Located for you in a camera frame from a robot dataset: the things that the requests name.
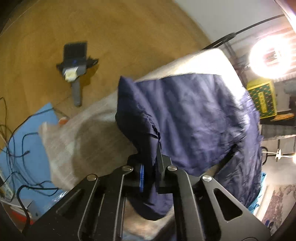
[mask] yellow box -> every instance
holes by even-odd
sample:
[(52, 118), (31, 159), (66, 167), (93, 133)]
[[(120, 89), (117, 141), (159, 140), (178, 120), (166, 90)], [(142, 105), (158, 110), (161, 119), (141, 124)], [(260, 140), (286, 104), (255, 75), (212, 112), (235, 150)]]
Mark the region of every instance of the yellow box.
[(247, 90), (260, 113), (260, 119), (277, 114), (276, 93), (272, 80), (265, 78), (251, 80), (247, 84)]

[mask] white object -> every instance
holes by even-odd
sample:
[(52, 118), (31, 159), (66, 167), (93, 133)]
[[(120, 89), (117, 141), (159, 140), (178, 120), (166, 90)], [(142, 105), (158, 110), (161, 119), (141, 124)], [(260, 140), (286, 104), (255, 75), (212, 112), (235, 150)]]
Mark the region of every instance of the white object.
[(285, 155), (281, 154), (281, 149), (279, 149), (277, 152), (263, 151), (262, 153), (275, 154), (276, 155), (275, 159), (281, 159), (282, 157), (293, 158), (293, 162), (296, 164), (296, 162), (295, 162), (296, 154), (293, 156), (285, 156)]
[(78, 75), (76, 73), (78, 67), (70, 68), (65, 70), (65, 80), (68, 82), (73, 82), (77, 79)]

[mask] white wall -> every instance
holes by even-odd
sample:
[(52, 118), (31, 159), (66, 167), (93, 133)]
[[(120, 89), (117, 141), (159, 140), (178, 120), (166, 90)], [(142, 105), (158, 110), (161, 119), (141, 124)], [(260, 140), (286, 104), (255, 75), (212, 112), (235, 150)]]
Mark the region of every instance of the white wall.
[(282, 14), (273, 0), (174, 0), (211, 41)]

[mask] red object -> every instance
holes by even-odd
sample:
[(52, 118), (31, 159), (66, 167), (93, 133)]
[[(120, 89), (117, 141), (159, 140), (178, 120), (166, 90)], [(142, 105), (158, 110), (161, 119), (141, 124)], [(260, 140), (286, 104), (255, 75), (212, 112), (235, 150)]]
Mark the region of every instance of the red object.
[[(24, 215), (22, 215), (22, 214), (20, 214), (20, 213), (18, 213), (18, 212), (16, 212), (16, 211), (14, 211), (14, 210), (11, 210), (11, 213), (12, 213), (12, 215), (17, 219), (17, 220), (19, 220), (19, 221), (21, 221), (22, 223), (25, 223), (26, 222), (26, 220), (27, 220), (27, 217), (26, 216), (24, 216)], [(32, 225), (34, 223), (34, 220), (30, 220), (30, 225)]]

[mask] light blue cloth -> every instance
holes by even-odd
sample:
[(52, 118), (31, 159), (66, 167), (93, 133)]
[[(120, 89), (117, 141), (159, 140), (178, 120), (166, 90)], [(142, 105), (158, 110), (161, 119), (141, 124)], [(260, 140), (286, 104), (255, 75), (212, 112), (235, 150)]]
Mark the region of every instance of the light blue cloth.
[(256, 197), (256, 199), (251, 203), (251, 205), (248, 207), (248, 210), (251, 212), (251, 213), (254, 213), (255, 209), (257, 207), (259, 207), (259, 204), (258, 204), (258, 199), (262, 196), (262, 187), (264, 185), (264, 182), (265, 182), (265, 179), (266, 179), (266, 173), (262, 172), (261, 173), (261, 189), (260, 189), (260, 192), (258, 194), (258, 196)]
[[(52, 105), (48, 103), (37, 112), (41, 112), (51, 108), (52, 108)], [(58, 118), (55, 115), (53, 110), (31, 117), (16, 131), (16, 133), (14, 134), (15, 151), (16, 151), (15, 155), (20, 156), (22, 154), (23, 136), (29, 132), (38, 132), (38, 128), (43, 122), (48, 122), (50, 124), (58, 124)], [(13, 151), (14, 144), (12, 139), (9, 143), (9, 148), (11, 151)], [(47, 158), (44, 146), (42, 144), (42, 141), (38, 135), (29, 135), (25, 137), (24, 152), (27, 150), (29, 150), (30, 153), (24, 156), (24, 160), (25, 160), (26, 168), (27, 170), (29, 170), (30, 176), (37, 183), (43, 182), (45, 180), (50, 180), (50, 169), (49, 169), (48, 158)], [(22, 163), (22, 158), (16, 158), (15, 164), (19, 167), (21, 173), (27, 179), (27, 181), (29, 181), (30, 183), (35, 183), (33, 180), (31, 180), (28, 177), (28, 175), (26, 175), (26, 171), (24, 170), (23, 163)], [(8, 164), (6, 161), (6, 153), (4, 152), (0, 153), (0, 169), (3, 172), (5, 177), (9, 176), (10, 170), (8, 168)], [(15, 191), (17, 191), (17, 189), (22, 184), (26, 184), (23, 180), (22, 182), (20, 182), (16, 177), (14, 177), (14, 180), (15, 180), (15, 188), (16, 188)], [(11, 178), (9, 179), (9, 183), (10, 183), (10, 187), (12, 188)], [(52, 188), (54, 187), (54, 185), (51, 183), (45, 183), (44, 187)], [(48, 190), (48, 191), (42, 191), (42, 192), (46, 194), (52, 194), (54, 191)], [(52, 200), (58, 197), (62, 192), (63, 191), (60, 190), (54, 196), (47, 197), (33, 190), (28, 190), (27, 188), (23, 188), (20, 193), (20, 197), (21, 199), (34, 200), (40, 213), (44, 214), (50, 208), (49, 204), (54, 203)]]

